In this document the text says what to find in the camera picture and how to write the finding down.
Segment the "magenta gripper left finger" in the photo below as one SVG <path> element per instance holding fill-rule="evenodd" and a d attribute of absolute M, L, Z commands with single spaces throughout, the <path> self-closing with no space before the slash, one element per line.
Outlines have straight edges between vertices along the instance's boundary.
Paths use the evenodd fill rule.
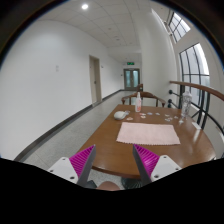
<path fill-rule="evenodd" d="M 96 146 L 92 145 L 70 158 L 61 157 L 48 169 L 48 172 L 85 187 L 95 156 Z"/>

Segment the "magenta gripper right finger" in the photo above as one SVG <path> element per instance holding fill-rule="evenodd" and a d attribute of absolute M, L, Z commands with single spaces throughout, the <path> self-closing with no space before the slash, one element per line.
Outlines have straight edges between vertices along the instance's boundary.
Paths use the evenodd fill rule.
<path fill-rule="evenodd" d="M 168 155 L 158 156 L 137 144 L 133 145 L 133 156 L 143 186 L 181 170 L 181 167 Z"/>

